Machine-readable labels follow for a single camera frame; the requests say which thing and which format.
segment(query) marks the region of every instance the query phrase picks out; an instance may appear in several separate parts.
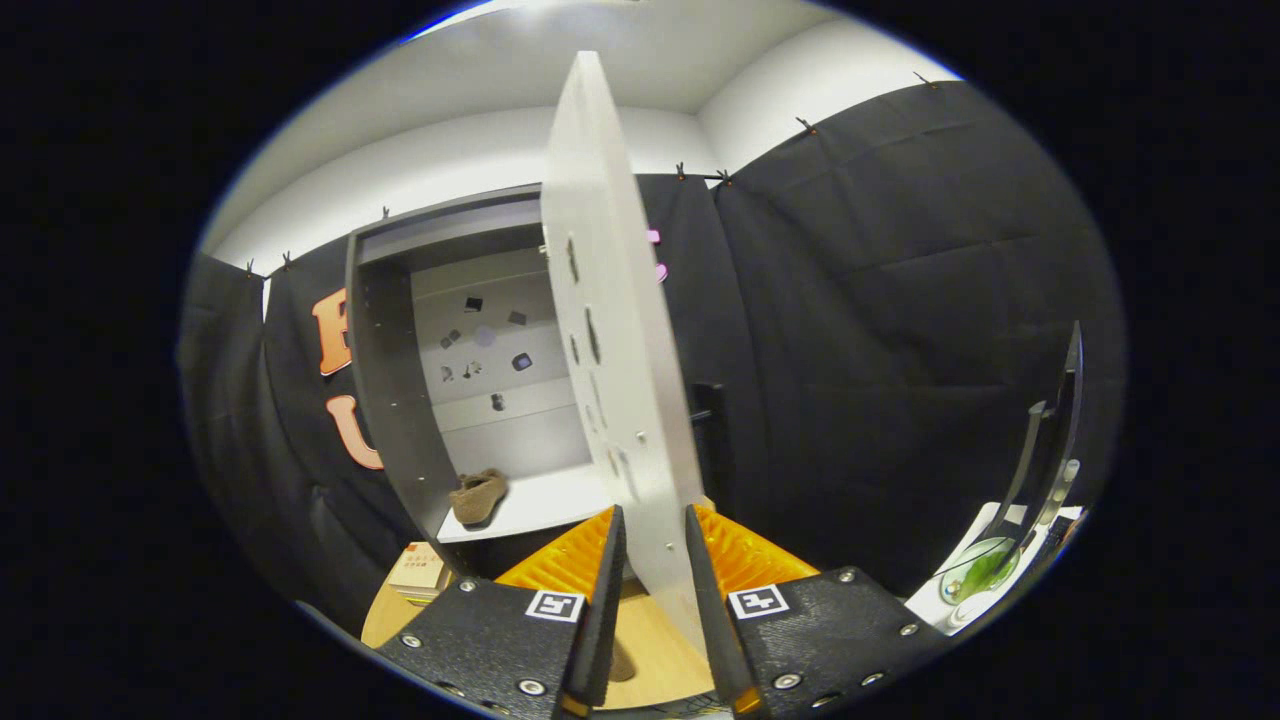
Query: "white surface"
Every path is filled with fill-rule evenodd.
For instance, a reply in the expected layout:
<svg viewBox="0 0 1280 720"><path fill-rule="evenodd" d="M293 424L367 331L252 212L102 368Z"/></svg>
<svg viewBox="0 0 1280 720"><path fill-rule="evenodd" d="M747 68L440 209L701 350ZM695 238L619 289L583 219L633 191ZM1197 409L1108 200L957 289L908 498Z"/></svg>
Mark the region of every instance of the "white surface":
<svg viewBox="0 0 1280 720"><path fill-rule="evenodd" d="M991 523L992 519L995 519L997 510L1000 510L998 502L988 502L982 506L982 510L978 511L978 516L974 518L973 525L969 527L969 532L964 534L964 538L960 539L960 542L956 544L956 548L951 552L950 556L947 556L946 562L938 566L938 571L950 569L960 560L960 555L969 546L972 546L975 539L978 539L978 536L982 534L982 530ZM1062 507L1057 511L1057 515L1055 518L1068 518L1070 520L1075 520L1076 518L1080 516L1080 510L1083 510L1083 507L1080 506ZM1023 515L1025 512L1027 512L1025 505L1010 505L1006 519L1010 523L1021 523ZM1018 566L1014 568L1012 573L1010 573L1009 577L1005 578L1005 582L1001 583L998 588L996 588L995 591L977 593L969 600L978 598L978 596L980 594L983 597L978 598L975 602L986 601L988 602L987 607L989 607L991 606L989 603L995 603L997 600L1004 597L1005 593L1009 592L1009 588L1014 587L1014 584L1018 583L1018 578L1020 578L1023 573L1027 571L1027 568L1036 557L1036 553L1039 552L1041 546L1044 544L1044 537L1046 533L1048 532L1048 528L1050 524L1036 525L1036 539L1033 539L1030 544L1027 546L1027 550L1023 551L1021 557L1019 557L1018 560ZM954 621L952 615L955 614L957 606L950 605L942 600L941 583L942 583L941 575L932 578L929 582L924 583L924 587L916 591L915 594L908 598L905 605L911 612L919 615L925 623L933 625L934 628L946 633L947 635L954 635L959 633L961 629L964 629L975 618L979 618L980 612L969 616L968 621L963 623Z"/></svg>
<svg viewBox="0 0 1280 720"><path fill-rule="evenodd" d="M604 55L620 105L692 115L762 53L835 17L831 10L794 0L646 0L612 8L507 10L443 28L407 45L390 45L388 51L371 58L351 76L334 78L334 86L300 108L294 118L280 118L282 123L288 123L275 137L262 138L270 142L257 158L244 158L242 177L229 188L207 228L211 245L205 250L216 247L271 196L347 154L360 152L402 132L458 118L553 108L579 49L599 50ZM394 44L398 38L387 40ZM626 119L623 124L630 137L632 126ZM545 142L547 127L549 124L538 128L538 149ZM684 133L675 127L668 128L671 131L676 132L666 141L668 150L684 156L663 159L662 172L671 172L680 160L685 160L690 172L714 172L710 169L714 163L703 163L705 152L691 151L692 147L681 140ZM485 140L499 146L506 142L502 133ZM453 156L486 155L486 143L463 145ZM379 183L370 188L378 192L366 192L362 186L379 176L376 163L367 168L371 172L351 176L352 182L346 188L352 192L346 202L355 206L358 219L346 223L337 233L328 229L315 237L298 233L297 237L307 240L291 241L294 258L308 249L305 242L333 240L379 219L379 208L388 199L394 200L390 202L394 214L438 201L424 197L406 202L392 197L396 193L389 190L390 184ZM397 164L390 168L398 172ZM453 181L445 181L444 192L449 192L449 182ZM460 187L460 192L449 197L494 187ZM317 200L314 210L324 204L325 200ZM294 222L306 223L306 214L300 214ZM264 232L260 237L265 240L271 234ZM259 261L268 259L265 252L259 255Z"/></svg>
<svg viewBox="0 0 1280 720"><path fill-rule="evenodd" d="M756 59L699 110L713 155L730 174L804 131L886 92L960 79L883 31L850 19L813 27Z"/></svg>
<svg viewBox="0 0 1280 720"><path fill-rule="evenodd" d="M579 465L508 480L507 497L494 510L488 528L463 528L451 509L435 539L449 543L527 533L586 520L612 505L598 470Z"/></svg>
<svg viewBox="0 0 1280 720"><path fill-rule="evenodd" d="M413 293L413 327L419 356L431 405L484 397L522 386L568 377L552 300L547 260L536 249L502 252L453 263L410 275ZM468 297L483 301L479 313L466 310ZM525 324L508 322L511 311L525 315ZM495 333L492 345L476 342L476 329ZM460 337L443 347L452 331ZM512 360L526 354L532 365L516 370ZM480 372L467 378L467 368ZM449 368L445 380L442 368Z"/></svg>
<svg viewBox="0 0 1280 720"><path fill-rule="evenodd" d="M558 407L442 433L458 473L497 468L509 477L538 475L591 461L577 406Z"/></svg>
<svg viewBox="0 0 1280 720"><path fill-rule="evenodd" d="M326 163L265 199L211 243L211 255L269 274L284 252L300 258L351 231L392 215L467 195L541 182L554 108L471 115L378 141ZM701 126L692 115L620 109L639 173L714 174Z"/></svg>
<svg viewBox="0 0 1280 720"><path fill-rule="evenodd" d="M419 356L436 425L458 473L497 468L518 478L590 462L568 365L556 324L547 259L538 249L485 255L410 275ZM467 297L484 302L466 311ZM524 325L508 322L512 310ZM481 346L476 331L493 329ZM448 348L440 338L460 337ZM529 355L532 365L516 370L512 359ZM474 372L479 363L479 372ZM442 368L452 379L444 380ZM471 377L466 377L471 368ZM494 410L493 395L503 410ZM567 521L550 505L529 509L526 524L539 528Z"/></svg>
<svg viewBox="0 0 1280 720"><path fill-rule="evenodd" d="M572 342L581 359L570 364L570 375L591 460L626 514L636 575L705 656L684 530L685 507L703 492L685 383L626 141L595 53L575 59L549 145L543 231L564 354L572 355Z"/></svg>
<svg viewBox="0 0 1280 720"><path fill-rule="evenodd" d="M494 409L490 395L433 405L431 411L435 413L436 427L440 428L442 433L448 433L576 405L573 386L570 383L568 375L544 383L504 389L495 395L502 396L502 410Z"/></svg>

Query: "black fabric backdrop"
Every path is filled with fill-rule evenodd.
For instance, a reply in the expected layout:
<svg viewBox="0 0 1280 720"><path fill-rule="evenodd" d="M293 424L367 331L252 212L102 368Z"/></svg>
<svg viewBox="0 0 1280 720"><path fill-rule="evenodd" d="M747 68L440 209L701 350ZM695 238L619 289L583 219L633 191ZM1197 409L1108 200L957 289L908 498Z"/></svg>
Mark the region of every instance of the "black fabric backdrop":
<svg viewBox="0 0 1280 720"><path fill-rule="evenodd" d="M1123 402L1123 311L1087 209L1020 127L960 82L849 108L717 186L769 428L756 529L899 594L1007 487L1027 409L1085 354L1092 501Z"/></svg>
<svg viewBox="0 0 1280 720"><path fill-rule="evenodd" d="M700 178L637 176L636 181L649 227L660 238L654 251L667 266L662 288L686 397L692 402L694 383L723 386L732 489L762 487L768 483L764 406L742 296L712 195ZM732 506L713 498L717 509L750 525L768 516L767 506L731 497Z"/></svg>
<svg viewBox="0 0 1280 720"><path fill-rule="evenodd" d="M187 437L214 505L253 568L285 597L315 598L306 546L278 502L283 432L262 355L262 278L197 255L178 343Z"/></svg>
<svg viewBox="0 0 1280 720"><path fill-rule="evenodd" d="M352 460L325 410L333 397L356 397L349 366L320 374L320 331L311 314L316 302L346 286L346 260L342 238L271 274L264 347L280 425L297 457L291 477L276 479L289 532L308 548L307 566L330 616L358 637L387 573L404 546L420 538L387 474ZM358 405L356 421L376 450Z"/></svg>
<svg viewBox="0 0 1280 720"><path fill-rule="evenodd" d="M1121 414L1123 313L1068 179L968 85L909 87L814 127L713 191L637 182L686 386L726 389L726 510L905 596L1002 497L1076 319L1069 503L1096 500ZM183 368L197 457L241 542L278 589L358 635L417 530L325 410L356 395L349 369L320 374L311 314L343 287L346 251L333 241L273 274L265 334L261 278L197 261Z"/></svg>

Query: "white board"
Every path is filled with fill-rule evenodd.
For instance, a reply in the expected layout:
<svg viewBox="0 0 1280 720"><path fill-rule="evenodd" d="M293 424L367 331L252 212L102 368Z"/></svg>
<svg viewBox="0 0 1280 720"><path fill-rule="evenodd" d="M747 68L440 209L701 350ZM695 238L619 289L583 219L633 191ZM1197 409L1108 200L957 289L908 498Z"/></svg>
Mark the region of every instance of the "white board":
<svg viewBox="0 0 1280 720"><path fill-rule="evenodd" d="M579 53L570 68L547 158L543 234L591 461L626 514L636 575L705 657L685 546L684 509L703 495L685 383L640 191L595 53Z"/></svg>

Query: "black object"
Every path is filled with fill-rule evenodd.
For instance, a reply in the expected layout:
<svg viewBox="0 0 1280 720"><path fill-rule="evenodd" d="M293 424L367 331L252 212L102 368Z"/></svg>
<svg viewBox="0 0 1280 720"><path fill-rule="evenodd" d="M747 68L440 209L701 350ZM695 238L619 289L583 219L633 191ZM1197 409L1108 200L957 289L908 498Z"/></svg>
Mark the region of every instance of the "black object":
<svg viewBox="0 0 1280 720"><path fill-rule="evenodd" d="M819 568L858 547L900 597L1007 488L1074 319L1092 347L1083 468L1107 466L1124 397L1125 315L1088 208L978 88L936 85L841 110L814 123L820 142L794 137L710 191L767 418L765 465L740 462L735 491L772 519L744 521ZM785 482L796 468L806 482ZM1082 473L1071 503L1105 474Z"/></svg>
<svg viewBox="0 0 1280 720"><path fill-rule="evenodd" d="M852 578L842 582L846 573ZM787 610L730 614L763 717L810 717L815 702L823 702L824 711L847 707L951 646L950 638L858 568L780 583L776 592ZM788 674L800 682L786 687L781 680Z"/></svg>
<svg viewBox="0 0 1280 720"><path fill-rule="evenodd" d="M685 542L689 546L689 568L694 574L694 597L698 600L698 616L703 625L703 639L707 643L707 661L712 670L716 694L726 703L733 703L746 693L754 680L737 633L728 618L728 610L721 600L719 584L716 582L716 568L712 564L707 542L703 538L701 524L694 506L685 507Z"/></svg>
<svg viewBox="0 0 1280 720"><path fill-rule="evenodd" d="M728 519L735 515L733 447L724 406L724 386L692 383L692 404L700 407L689 416L694 425L694 438L700 441L703 491L716 503L717 511Z"/></svg>
<svg viewBox="0 0 1280 720"><path fill-rule="evenodd" d="M730 593L694 506L685 534L712 680L736 705L753 688L751 717L809 717L861 700L946 652L951 642L858 568Z"/></svg>
<svg viewBox="0 0 1280 720"><path fill-rule="evenodd" d="M585 716L604 702L625 556L622 509L614 506L590 603L460 578L378 653L477 710L558 719L573 705L567 694Z"/></svg>
<svg viewBox="0 0 1280 720"><path fill-rule="evenodd" d="M1080 324L1075 323L1066 348L1066 361L1059 375L1053 407L1043 411L1039 419L1039 433L1034 436L1034 451L1025 488L1027 511L1023 515L1019 547L1028 543L1028 536L1033 532L1044 505L1048 502L1052 488L1060 484L1066 462L1075 450L1083 383L1084 347ZM996 573L1001 573L1011 559L1012 553L1006 556Z"/></svg>
<svg viewBox="0 0 1280 720"><path fill-rule="evenodd" d="M474 588L465 592L463 583ZM559 717L564 673L582 619L530 616L536 596L527 588L460 578L378 652L438 692L481 708L498 705L516 717ZM415 638L412 646L406 637ZM543 692L521 692L522 680L538 683Z"/></svg>

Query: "brown shoe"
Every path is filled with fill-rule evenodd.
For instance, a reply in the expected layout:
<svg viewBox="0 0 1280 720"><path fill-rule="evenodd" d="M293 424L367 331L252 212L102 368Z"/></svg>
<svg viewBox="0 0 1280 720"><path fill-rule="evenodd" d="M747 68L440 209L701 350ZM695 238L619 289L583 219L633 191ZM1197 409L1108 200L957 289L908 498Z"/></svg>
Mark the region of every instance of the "brown shoe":
<svg viewBox="0 0 1280 720"><path fill-rule="evenodd" d="M609 665L609 682L623 683L636 676L636 666L631 662L631 656L622 650L622 643L613 639L613 661Z"/></svg>
<svg viewBox="0 0 1280 720"><path fill-rule="evenodd" d="M449 493L453 516L463 525L484 523L507 495L507 477L489 468L476 475L458 475L461 489Z"/></svg>

